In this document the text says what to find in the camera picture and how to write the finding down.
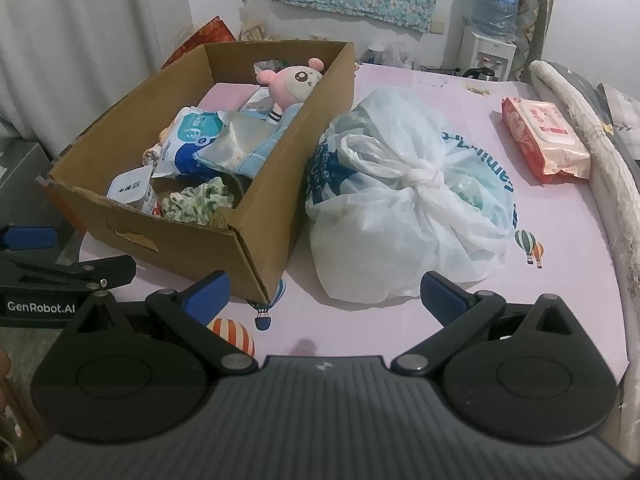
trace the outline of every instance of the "pink bed sheet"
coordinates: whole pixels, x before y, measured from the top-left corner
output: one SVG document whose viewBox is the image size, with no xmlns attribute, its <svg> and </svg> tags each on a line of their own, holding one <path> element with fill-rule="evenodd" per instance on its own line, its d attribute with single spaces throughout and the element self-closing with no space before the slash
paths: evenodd
<svg viewBox="0 0 640 480">
<path fill-rule="evenodd" d="M 540 294 L 559 294 L 592 338 L 618 381 L 628 364 L 622 306 L 606 235 L 587 182 L 542 186 L 527 168 L 501 121 L 507 96 L 537 98 L 521 83 L 487 83 L 409 70 L 363 65 L 356 72 L 354 103 L 382 85 L 409 88 L 444 113 L 452 129 L 487 150 L 507 170 L 516 193 L 518 229 L 532 232 L 545 248 L 542 268 L 527 263 L 515 240 L 506 266 L 470 290 L 494 290 L 511 303 L 532 303 Z M 85 237 L 81 259 L 118 252 Z M 142 300 L 163 287 L 190 282 L 138 262 L 128 286 L 115 289 L 121 301 Z M 419 299 L 396 298 L 364 305 L 332 300 L 322 289 L 304 231 L 283 280 L 286 290 L 270 310 L 271 327 L 256 330 L 256 311 L 233 299 L 220 317 L 243 324 L 253 335 L 256 358 L 267 355 L 382 355 L 388 363 L 441 328 Z"/>
</svg>

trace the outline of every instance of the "pink wet wipes pack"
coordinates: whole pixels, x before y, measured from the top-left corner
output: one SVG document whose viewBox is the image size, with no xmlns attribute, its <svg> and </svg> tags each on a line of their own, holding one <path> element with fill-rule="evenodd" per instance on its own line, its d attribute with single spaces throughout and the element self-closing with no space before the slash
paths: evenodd
<svg viewBox="0 0 640 480">
<path fill-rule="evenodd" d="M 206 112 L 237 112 L 260 88 L 245 83 L 216 83 L 198 104 Z"/>
<path fill-rule="evenodd" d="M 502 120 L 540 182 L 589 178 L 591 156 L 555 104 L 509 97 L 502 101 Z"/>
</svg>

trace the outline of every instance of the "plastic bag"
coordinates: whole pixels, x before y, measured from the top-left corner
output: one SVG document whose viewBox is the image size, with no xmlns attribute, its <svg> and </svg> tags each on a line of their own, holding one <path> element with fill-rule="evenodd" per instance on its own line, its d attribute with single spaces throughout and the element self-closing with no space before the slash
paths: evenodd
<svg viewBox="0 0 640 480">
<path fill-rule="evenodd" d="M 382 52 L 380 64 L 411 70 L 414 66 L 414 60 L 411 58 L 409 49 L 404 43 L 394 41 L 393 43 L 388 44 Z"/>
<path fill-rule="evenodd" d="M 269 139 L 276 127 L 259 119 L 258 112 L 219 112 L 225 123 L 216 142 L 196 152 L 194 158 L 223 173 L 237 173 L 242 160 Z"/>
<path fill-rule="evenodd" d="M 266 40 L 271 0 L 246 0 L 239 10 L 242 22 L 240 41 Z"/>
<path fill-rule="evenodd" d="M 332 298 L 418 296 L 428 270 L 478 282 L 505 263 L 509 177 L 412 94 L 379 89 L 334 119 L 307 183 L 311 250 Z"/>
</svg>

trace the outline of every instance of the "striped ball print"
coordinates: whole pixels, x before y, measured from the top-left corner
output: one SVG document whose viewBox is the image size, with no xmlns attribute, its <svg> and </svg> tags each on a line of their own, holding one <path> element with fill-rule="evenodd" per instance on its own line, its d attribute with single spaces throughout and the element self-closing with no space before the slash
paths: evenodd
<svg viewBox="0 0 640 480">
<path fill-rule="evenodd" d="M 245 354 L 249 354 L 251 357 L 255 356 L 254 338 L 242 324 L 232 319 L 217 318 L 209 323 L 208 328 L 214 334 L 241 349 Z"/>
</svg>

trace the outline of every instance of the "cardboard box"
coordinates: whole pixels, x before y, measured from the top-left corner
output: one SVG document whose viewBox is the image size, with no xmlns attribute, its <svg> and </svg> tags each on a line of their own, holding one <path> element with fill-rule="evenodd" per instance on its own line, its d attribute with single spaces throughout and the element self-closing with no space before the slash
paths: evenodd
<svg viewBox="0 0 640 480">
<path fill-rule="evenodd" d="M 215 82 L 255 83 L 254 63 L 268 59 L 326 67 L 258 177 L 235 209 L 220 208 L 216 227 L 145 215 L 105 197 L 114 177 L 141 165 L 185 106 L 197 105 Z M 125 253 L 197 280 L 229 273 L 236 296 L 266 303 L 273 297 L 302 228 L 305 166 L 318 138 L 351 109 L 352 43 L 281 41 L 210 43 L 185 54 L 142 83 L 76 140 L 50 172 L 54 188 L 87 230 Z M 158 194 L 185 185 L 155 179 Z"/>
</svg>

